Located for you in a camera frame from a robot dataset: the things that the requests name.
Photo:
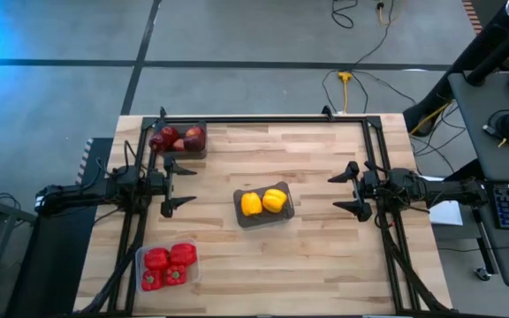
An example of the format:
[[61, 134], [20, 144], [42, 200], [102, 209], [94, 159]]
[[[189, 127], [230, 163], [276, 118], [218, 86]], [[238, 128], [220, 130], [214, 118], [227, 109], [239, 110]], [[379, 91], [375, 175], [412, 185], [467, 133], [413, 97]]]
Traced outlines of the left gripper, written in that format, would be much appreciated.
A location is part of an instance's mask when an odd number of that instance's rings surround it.
[[196, 175], [196, 172], [180, 167], [176, 160], [171, 156], [165, 156], [163, 158], [163, 168], [166, 172], [152, 170], [148, 173], [148, 191], [152, 196], [164, 196], [165, 201], [161, 204], [161, 215], [165, 218], [172, 218], [175, 209], [196, 199], [196, 196], [172, 198], [172, 175], [176, 174], [188, 176]]

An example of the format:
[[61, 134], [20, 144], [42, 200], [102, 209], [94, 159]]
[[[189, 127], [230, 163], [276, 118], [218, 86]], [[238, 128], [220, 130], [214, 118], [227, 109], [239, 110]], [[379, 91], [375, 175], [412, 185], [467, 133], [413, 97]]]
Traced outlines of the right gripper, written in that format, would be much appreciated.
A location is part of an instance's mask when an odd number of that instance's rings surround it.
[[365, 200], [389, 200], [390, 193], [384, 181], [380, 180], [377, 174], [368, 170], [360, 177], [358, 163], [350, 161], [345, 171], [337, 176], [328, 179], [329, 183], [347, 183], [353, 181], [353, 197], [357, 201], [336, 201], [333, 205], [342, 208], [355, 215], [359, 222], [367, 222], [372, 216], [372, 209]]

